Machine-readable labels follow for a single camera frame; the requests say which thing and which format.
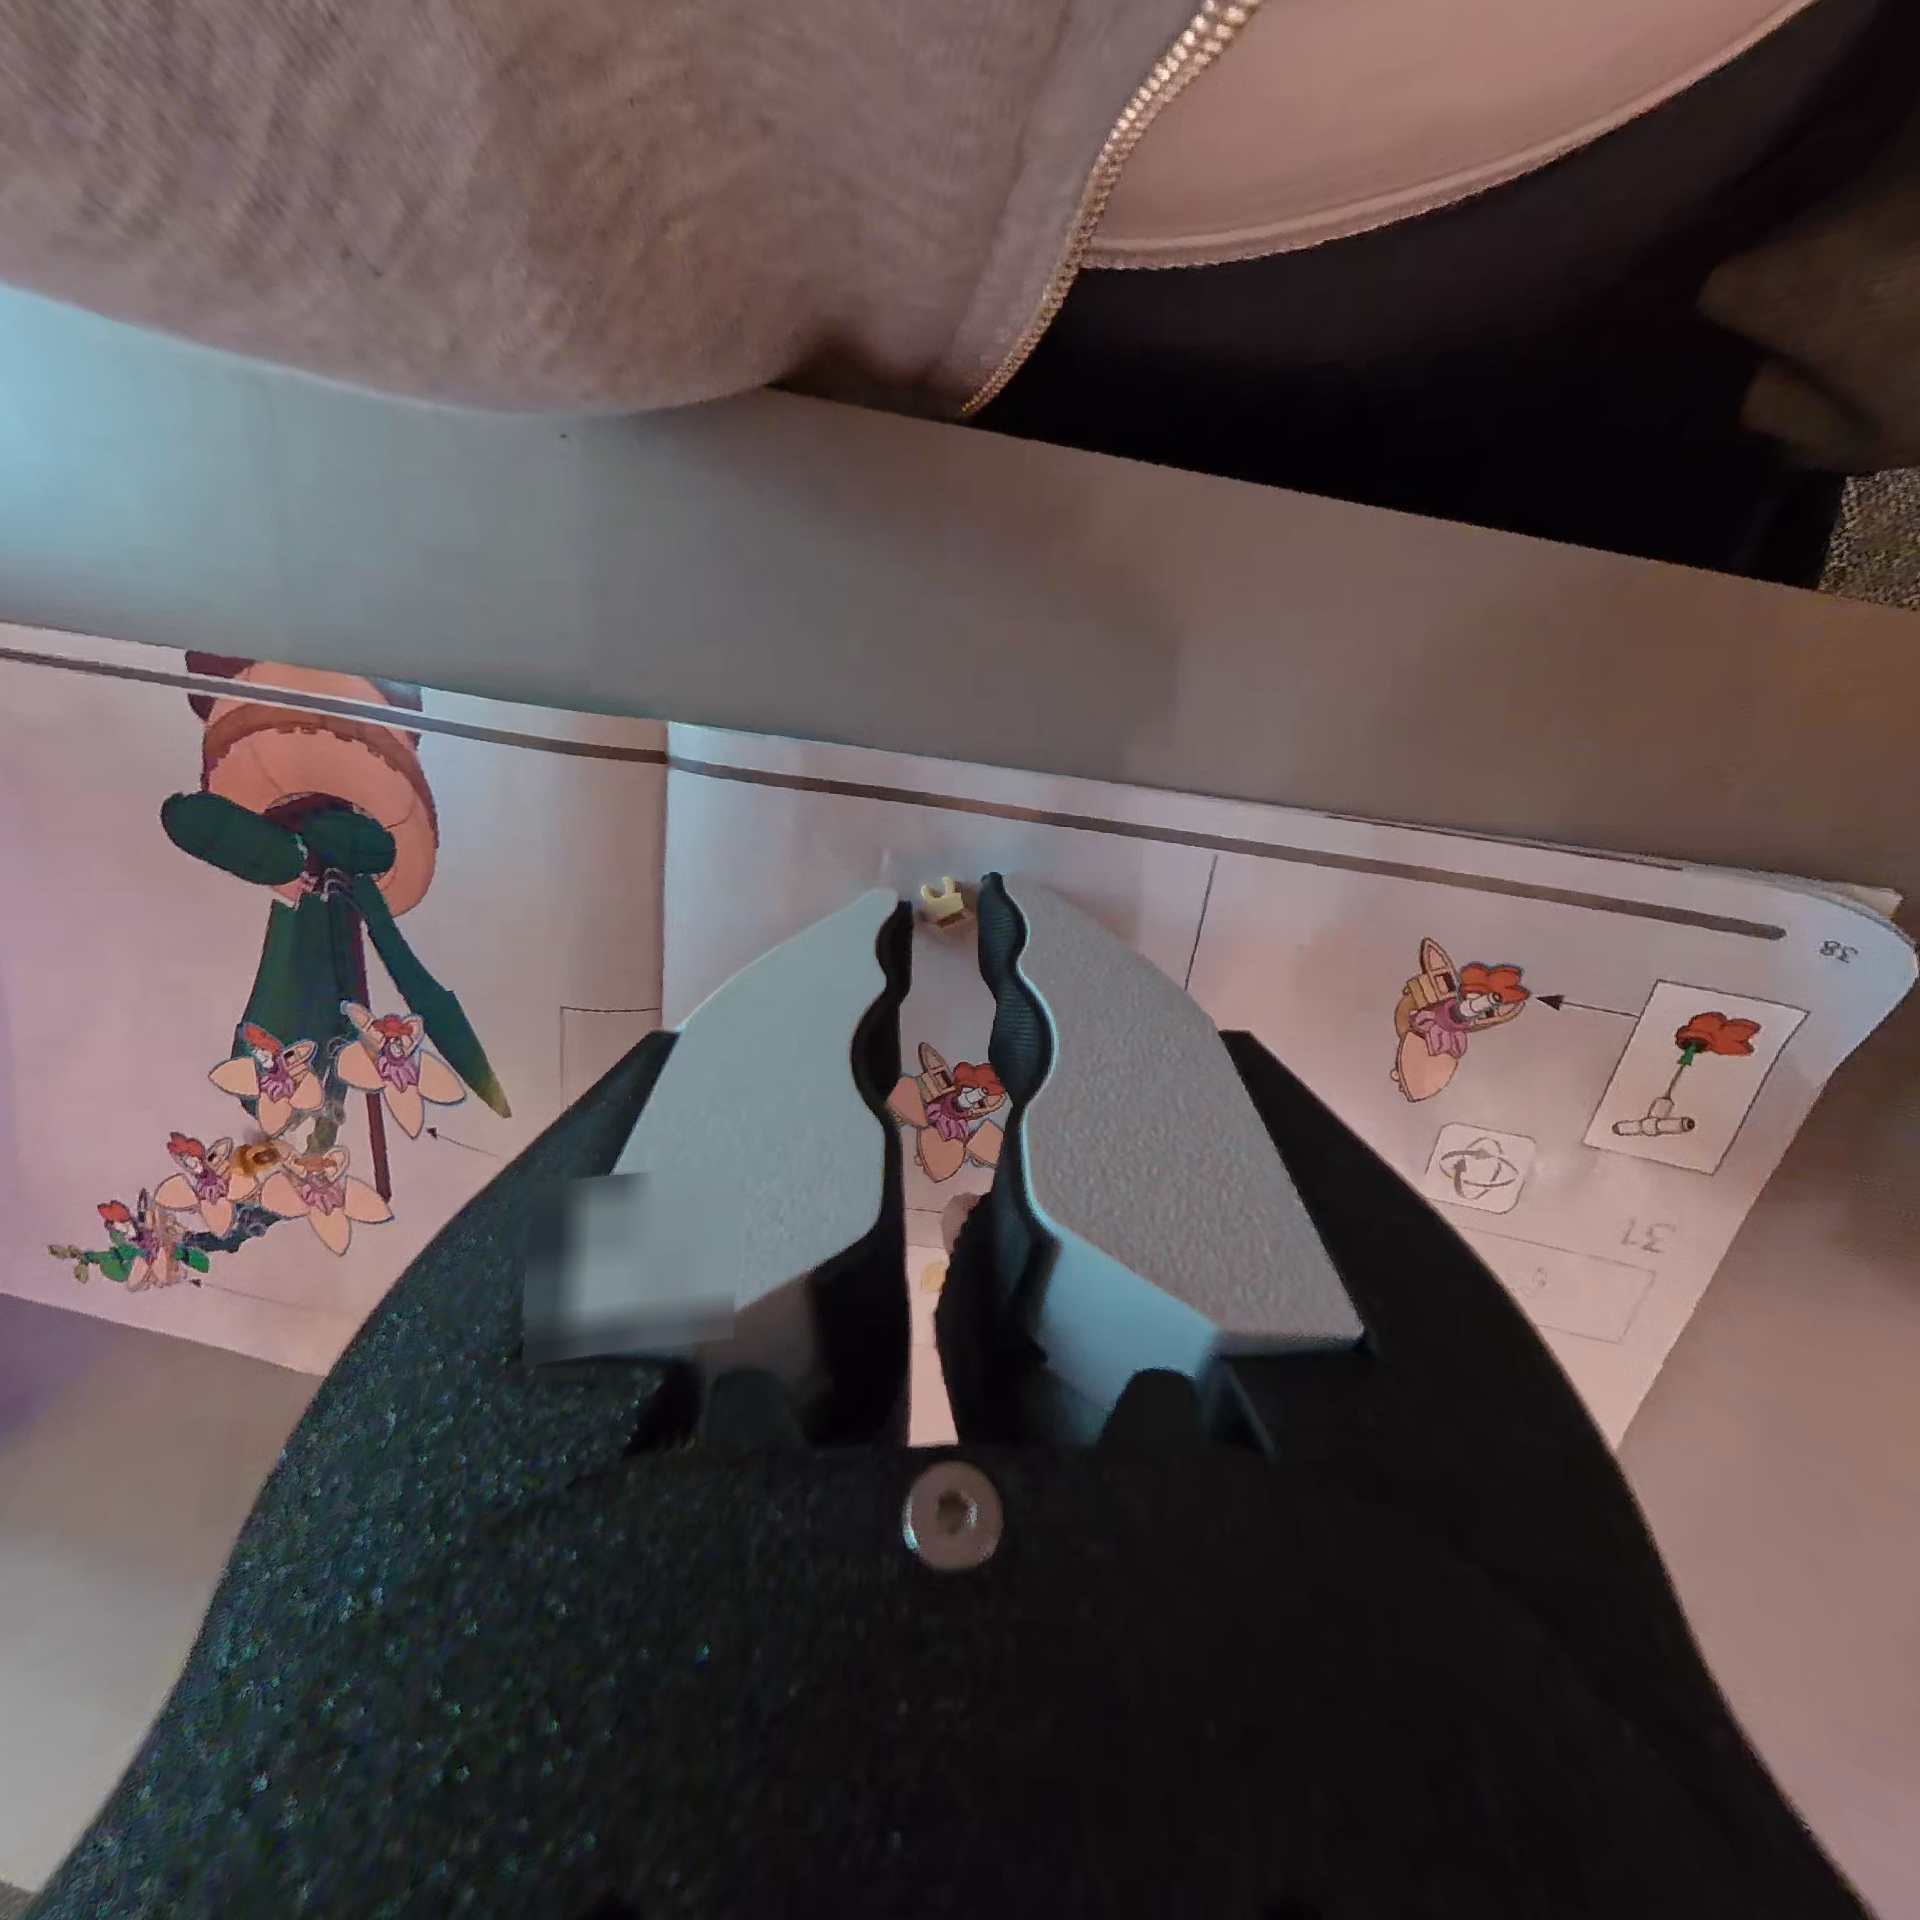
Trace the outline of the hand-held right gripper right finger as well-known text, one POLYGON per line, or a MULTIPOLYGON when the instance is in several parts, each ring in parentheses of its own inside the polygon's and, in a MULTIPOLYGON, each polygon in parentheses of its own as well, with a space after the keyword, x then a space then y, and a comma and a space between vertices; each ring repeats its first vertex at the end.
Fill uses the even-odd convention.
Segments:
POLYGON ((1021 872, 975 894, 1011 1099, 935 1337, 964 1445, 1087 1447, 1145 1373, 1349 1352, 1358 1307, 1214 1020, 1021 872))

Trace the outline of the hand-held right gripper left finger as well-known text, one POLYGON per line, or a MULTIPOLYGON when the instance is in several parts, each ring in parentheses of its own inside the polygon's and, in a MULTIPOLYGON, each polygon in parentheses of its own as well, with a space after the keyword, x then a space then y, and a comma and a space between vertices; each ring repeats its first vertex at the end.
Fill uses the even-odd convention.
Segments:
POLYGON ((905 1180, 887 1110, 913 919, 866 892, 676 1028, 612 1181, 612 1352, 779 1380, 809 1437, 905 1430, 905 1180))

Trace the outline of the grey desk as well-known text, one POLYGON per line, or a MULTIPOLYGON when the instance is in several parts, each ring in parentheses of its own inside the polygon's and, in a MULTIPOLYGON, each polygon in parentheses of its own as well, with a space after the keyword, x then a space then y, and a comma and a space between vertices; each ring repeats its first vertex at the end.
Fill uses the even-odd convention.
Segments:
MULTIPOLYGON (((461 415, 4 293, 4 621, 1863 879, 1916 615, 757 396, 461 415)), ((1916 1916, 1916 1004, 1623 1440, 1722 1685, 1916 1916)))

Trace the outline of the brick building instruction booklet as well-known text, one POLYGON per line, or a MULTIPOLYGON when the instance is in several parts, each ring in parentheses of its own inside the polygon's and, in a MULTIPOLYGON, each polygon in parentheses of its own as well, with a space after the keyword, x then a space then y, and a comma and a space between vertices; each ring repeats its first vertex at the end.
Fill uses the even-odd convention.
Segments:
POLYGON ((1916 987, 1894 895, 4 625, 4 1293, 322 1376, 622 1055, 881 888, 908 1260, 1009 1099, 1027 872, 1294 1069, 1621 1440, 1787 1142, 1916 987))

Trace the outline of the person's dark pants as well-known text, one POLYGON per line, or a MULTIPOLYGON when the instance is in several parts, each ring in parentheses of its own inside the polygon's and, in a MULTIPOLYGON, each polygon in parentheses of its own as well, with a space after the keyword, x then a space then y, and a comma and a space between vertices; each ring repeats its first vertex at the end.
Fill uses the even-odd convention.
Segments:
POLYGON ((1916 463, 1916 5, 1260 5, 975 408, 1815 584, 1916 463))

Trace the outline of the person's torso in grey hoodie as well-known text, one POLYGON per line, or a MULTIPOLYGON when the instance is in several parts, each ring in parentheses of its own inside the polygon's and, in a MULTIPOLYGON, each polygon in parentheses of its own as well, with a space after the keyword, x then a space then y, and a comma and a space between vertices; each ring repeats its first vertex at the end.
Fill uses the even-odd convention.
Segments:
POLYGON ((1844 5, 4 5, 4 286, 359 388, 962 415, 1082 272, 1406 225, 1698 111, 1844 5))

